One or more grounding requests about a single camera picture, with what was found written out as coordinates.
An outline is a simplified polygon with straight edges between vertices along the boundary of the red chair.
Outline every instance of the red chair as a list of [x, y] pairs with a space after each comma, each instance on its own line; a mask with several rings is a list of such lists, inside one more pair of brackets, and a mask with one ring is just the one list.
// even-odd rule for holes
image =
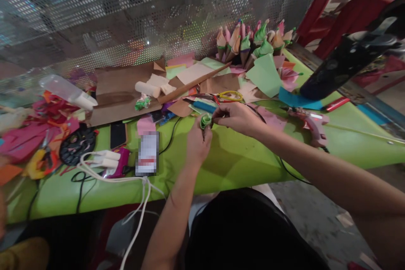
[[313, 53], [325, 60], [340, 43], [343, 34], [366, 30], [366, 26], [378, 18], [383, 8], [392, 1], [394, 0], [350, 0]]
[[335, 18], [320, 18], [329, 0], [313, 0], [300, 26], [297, 29], [297, 43], [305, 47], [311, 41], [322, 39], [329, 32]]

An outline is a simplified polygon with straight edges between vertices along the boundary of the table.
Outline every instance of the table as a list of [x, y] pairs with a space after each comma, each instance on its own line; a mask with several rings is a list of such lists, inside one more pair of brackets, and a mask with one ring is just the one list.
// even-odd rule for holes
[[[312, 71], [285, 51], [288, 60], [295, 62], [294, 70], [303, 72], [297, 80], [301, 86]], [[334, 92], [322, 100], [326, 105], [341, 95]], [[259, 104], [271, 108], [271, 111], [287, 118], [285, 111], [279, 109], [279, 101], [260, 101]], [[376, 125], [372, 120], [359, 111], [353, 104], [347, 103], [339, 109], [328, 114], [331, 124], [348, 127], [354, 130], [368, 132], [392, 138], [390, 134]], [[177, 118], [172, 119], [160, 131], [160, 150], [169, 142], [170, 135]], [[158, 176], [150, 181], [159, 187], [165, 194], [175, 183], [176, 176], [184, 164], [186, 152], [187, 133], [193, 124], [194, 118], [186, 117], [178, 123], [170, 148], [159, 157]], [[284, 131], [292, 137], [309, 143], [309, 131], [301, 130], [302, 122], [294, 119], [287, 123]], [[137, 146], [134, 138], [136, 122], [128, 123], [128, 148], [134, 150]], [[109, 126], [99, 128], [96, 151], [108, 149]], [[281, 168], [279, 159], [258, 141], [236, 133], [231, 129], [214, 125], [211, 151], [198, 174], [194, 194], [206, 194], [229, 189], [236, 189], [258, 184], [280, 182], [292, 179]], [[379, 167], [394, 163], [405, 162], [405, 145], [401, 143], [389, 144], [386, 139], [370, 135], [344, 131], [325, 126], [325, 133], [329, 139], [328, 149], [333, 154], [363, 169]], [[289, 169], [297, 176], [295, 170]], [[63, 168], [53, 176], [41, 181], [40, 191], [33, 203], [31, 219], [73, 214], [79, 198], [80, 183], [72, 183], [70, 179], [78, 171], [74, 169], [60, 176]], [[5, 197], [12, 191], [18, 180], [11, 181], [4, 186]], [[18, 195], [8, 205], [8, 222], [15, 223], [27, 218], [27, 210], [35, 193], [36, 185], [32, 180], [25, 180]], [[89, 212], [125, 204], [139, 203], [142, 198], [141, 181], [111, 184], [102, 181], [88, 181], [84, 183], [81, 212]], [[150, 200], [162, 199], [157, 191], [151, 191]]]

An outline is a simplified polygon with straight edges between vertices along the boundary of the pink glue gun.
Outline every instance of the pink glue gun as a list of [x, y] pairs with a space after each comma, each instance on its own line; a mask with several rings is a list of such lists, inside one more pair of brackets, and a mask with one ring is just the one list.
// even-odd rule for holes
[[118, 161], [118, 166], [116, 169], [105, 169], [103, 172], [103, 178], [121, 178], [124, 177], [123, 169], [128, 165], [128, 159], [130, 157], [130, 151], [126, 148], [117, 148], [113, 152], [121, 155]]
[[302, 108], [282, 107], [282, 109], [286, 110], [290, 116], [298, 117], [304, 121], [304, 129], [310, 130], [312, 134], [311, 146], [315, 148], [327, 146], [328, 140], [323, 125], [329, 123], [328, 116], [306, 111]]

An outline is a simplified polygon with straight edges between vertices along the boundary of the red marker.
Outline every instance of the red marker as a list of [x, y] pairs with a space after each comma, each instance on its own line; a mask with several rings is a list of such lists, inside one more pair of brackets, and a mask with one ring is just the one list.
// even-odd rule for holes
[[338, 107], [343, 106], [345, 103], [348, 103], [349, 101], [350, 99], [347, 97], [340, 97], [339, 99], [336, 99], [335, 101], [332, 101], [330, 104], [324, 106], [322, 109], [328, 112], [332, 112], [336, 110]]

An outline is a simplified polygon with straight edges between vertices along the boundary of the black bottle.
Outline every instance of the black bottle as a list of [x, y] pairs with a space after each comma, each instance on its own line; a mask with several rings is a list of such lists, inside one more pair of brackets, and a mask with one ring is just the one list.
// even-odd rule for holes
[[337, 48], [303, 84], [300, 93], [311, 100], [324, 99], [386, 50], [401, 45], [393, 35], [345, 34]]

